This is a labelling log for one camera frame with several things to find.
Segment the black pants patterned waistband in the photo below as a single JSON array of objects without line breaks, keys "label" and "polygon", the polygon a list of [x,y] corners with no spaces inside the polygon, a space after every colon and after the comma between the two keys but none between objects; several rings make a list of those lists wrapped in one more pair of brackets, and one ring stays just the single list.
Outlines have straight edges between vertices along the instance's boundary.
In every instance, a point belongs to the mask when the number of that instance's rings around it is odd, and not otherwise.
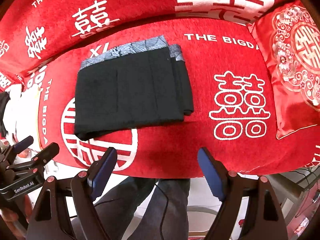
[{"label": "black pants patterned waistband", "polygon": [[182,49],[164,36],[122,44],[81,63],[74,134],[82,141],[182,121],[193,112]]}]

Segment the red sofa seat cushion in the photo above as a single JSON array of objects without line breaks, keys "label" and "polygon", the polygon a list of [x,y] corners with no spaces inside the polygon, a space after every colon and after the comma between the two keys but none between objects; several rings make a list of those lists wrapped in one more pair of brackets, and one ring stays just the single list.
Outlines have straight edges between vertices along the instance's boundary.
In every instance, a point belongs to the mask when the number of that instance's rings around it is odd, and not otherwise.
[{"label": "red sofa seat cushion", "polygon": [[36,144],[57,142],[58,163],[87,168],[108,147],[127,176],[201,176],[206,147],[231,170],[273,174],[319,165],[319,127],[278,134],[276,96],[247,27],[204,18],[136,26],[71,50],[32,75],[22,105]]}]

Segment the red sofa back cushion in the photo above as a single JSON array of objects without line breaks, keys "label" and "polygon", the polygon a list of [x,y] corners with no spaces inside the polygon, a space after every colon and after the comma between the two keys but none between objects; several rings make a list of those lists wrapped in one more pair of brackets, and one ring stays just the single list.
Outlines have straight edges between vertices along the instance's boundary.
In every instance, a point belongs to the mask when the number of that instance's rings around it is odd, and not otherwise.
[{"label": "red sofa back cushion", "polygon": [[1,18],[1,90],[126,22],[174,15],[246,24],[288,1],[294,0],[14,0]]}]

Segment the red embroidered satin pillow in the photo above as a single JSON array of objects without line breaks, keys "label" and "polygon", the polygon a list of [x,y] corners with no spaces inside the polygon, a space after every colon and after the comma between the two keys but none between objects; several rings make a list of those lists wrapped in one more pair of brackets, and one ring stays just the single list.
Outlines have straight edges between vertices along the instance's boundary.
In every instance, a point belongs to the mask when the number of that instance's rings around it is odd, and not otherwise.
[{"label": "red embroidered satin pillow", "polygon": [[277,139],[319,125],[319,29],[301,1],[248,25],[271,76]]}]

